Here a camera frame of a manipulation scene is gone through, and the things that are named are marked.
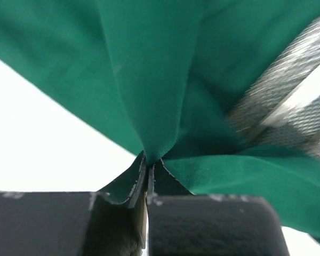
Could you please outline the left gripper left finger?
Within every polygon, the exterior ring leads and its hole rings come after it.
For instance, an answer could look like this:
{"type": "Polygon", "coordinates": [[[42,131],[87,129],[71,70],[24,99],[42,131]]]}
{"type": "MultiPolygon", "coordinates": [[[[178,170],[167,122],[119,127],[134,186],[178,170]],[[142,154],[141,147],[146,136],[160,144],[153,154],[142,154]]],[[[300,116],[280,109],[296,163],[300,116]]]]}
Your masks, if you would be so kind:
{"type": "Polygon", "coordinates": [[[141,255],[146,159],[94,192],[0,191],[0,255],[141,255]]]}

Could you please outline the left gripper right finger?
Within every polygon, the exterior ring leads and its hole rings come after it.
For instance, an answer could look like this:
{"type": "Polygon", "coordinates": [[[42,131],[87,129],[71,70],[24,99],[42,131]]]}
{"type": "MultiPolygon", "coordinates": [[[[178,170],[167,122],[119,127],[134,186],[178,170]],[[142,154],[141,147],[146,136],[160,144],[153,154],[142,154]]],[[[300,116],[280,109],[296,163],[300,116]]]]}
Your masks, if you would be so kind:
{"type": "Polygon", "coordinates": [[[278,215],[261,197],[193,195],[164,166],[149,169],[150,255],[284,255],[278,215]]]}

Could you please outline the green surgical cloth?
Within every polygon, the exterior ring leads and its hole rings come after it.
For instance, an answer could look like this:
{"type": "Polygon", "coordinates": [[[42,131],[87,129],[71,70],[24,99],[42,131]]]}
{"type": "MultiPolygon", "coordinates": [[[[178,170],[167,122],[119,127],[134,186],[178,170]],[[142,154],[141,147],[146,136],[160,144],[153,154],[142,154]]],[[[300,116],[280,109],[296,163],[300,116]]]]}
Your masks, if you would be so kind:
{"type": "Polygon", "coordinates": [[[226,120],[319,16],[320,1],[0,1],[0,59],[191,192],[262,196],[320,243],[320,161],[226,120]]]}

